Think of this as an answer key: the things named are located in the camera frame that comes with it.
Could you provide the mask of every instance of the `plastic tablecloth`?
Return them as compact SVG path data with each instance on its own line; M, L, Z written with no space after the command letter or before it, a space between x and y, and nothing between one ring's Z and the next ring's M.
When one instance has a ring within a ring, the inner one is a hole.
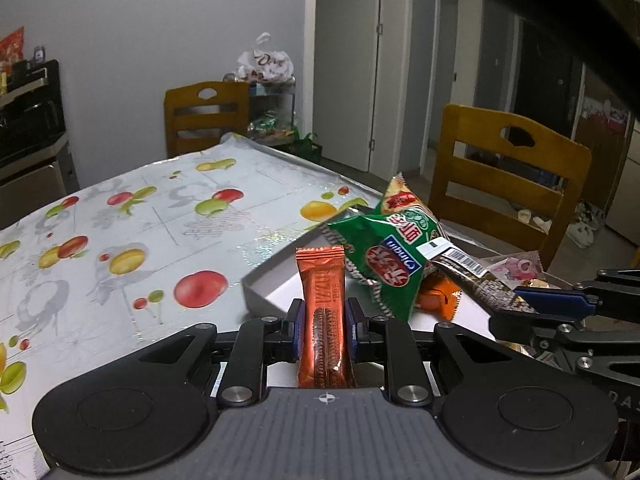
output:
M228 134L83 189L0 232L0 478L47 471L31 433L57 384L201 321L250 316L241 278L379 194Z

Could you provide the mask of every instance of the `orange candy wrapper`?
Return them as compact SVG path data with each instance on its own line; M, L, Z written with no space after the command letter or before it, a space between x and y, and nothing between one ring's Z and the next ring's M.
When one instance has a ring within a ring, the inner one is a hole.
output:
M300 388L355 386L344 329L344 248L302 248L296 261L304 291Z
M434 272L422 280L415 304L420 310L451 321L458 309L461 294L459 286L439 272Z

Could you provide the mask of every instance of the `black door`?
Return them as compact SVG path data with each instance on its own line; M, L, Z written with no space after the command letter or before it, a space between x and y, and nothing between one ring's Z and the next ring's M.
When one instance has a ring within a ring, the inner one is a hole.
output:
M581 70L582 64L562 44L523 21L514 113L570 137ZM524 137L521 130L511 129L514 144L527 144Z

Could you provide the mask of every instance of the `chair backrest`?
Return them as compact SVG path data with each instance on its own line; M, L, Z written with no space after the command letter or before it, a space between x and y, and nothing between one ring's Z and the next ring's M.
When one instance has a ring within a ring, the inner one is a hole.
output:
M205 89L213 89L213 97L199 97ZM235 105L233 112L193 113L190 108L210 105ZM249 83L207 81L168 90L164 95L164 135L169 158L182 153L199 152L215 146L217 137L181 138L178 132L234 128L245 134L249 125Z
M514 146L500 135L517 126L529 133L533 146ZM456 141L523 161L564 178L562 190L541 186L507 171L453 155ZM439 219L462 224L526 251L538 250L545 269L556 254L580 199L591 165L590 150L542 124L515 114L449 104L442 130L429 208ZM545 234L516 218L447 195L449 182L479 189L553 219Z

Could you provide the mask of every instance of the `green bag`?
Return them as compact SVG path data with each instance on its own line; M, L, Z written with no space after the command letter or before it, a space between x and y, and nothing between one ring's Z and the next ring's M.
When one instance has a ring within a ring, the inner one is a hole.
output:
M331 222L324 234L344 246L347 270L372 287L374 302L384 313L408 321L426 264L416 247L442 236L436 219L414 204L390 215Z

